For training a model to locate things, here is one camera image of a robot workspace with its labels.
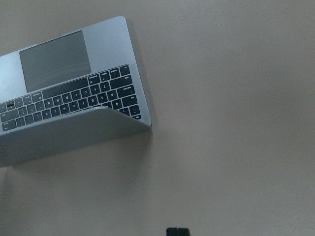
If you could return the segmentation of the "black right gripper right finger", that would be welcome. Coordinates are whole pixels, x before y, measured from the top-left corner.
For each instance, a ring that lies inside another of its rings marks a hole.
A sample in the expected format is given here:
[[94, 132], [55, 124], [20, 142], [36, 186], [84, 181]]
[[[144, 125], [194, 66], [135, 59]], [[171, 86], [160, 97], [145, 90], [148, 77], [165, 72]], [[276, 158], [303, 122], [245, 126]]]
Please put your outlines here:
[[178, 228], [178, 236], [189, 236], [188, 228]]

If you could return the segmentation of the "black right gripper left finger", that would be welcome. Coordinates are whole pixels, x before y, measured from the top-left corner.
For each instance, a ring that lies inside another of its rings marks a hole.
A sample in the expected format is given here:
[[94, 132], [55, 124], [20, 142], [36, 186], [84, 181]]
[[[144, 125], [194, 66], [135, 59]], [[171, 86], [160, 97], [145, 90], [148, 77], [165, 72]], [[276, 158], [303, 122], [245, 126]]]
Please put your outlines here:
[[167, 228], [166, 236], [178, 236], [178, 228]]

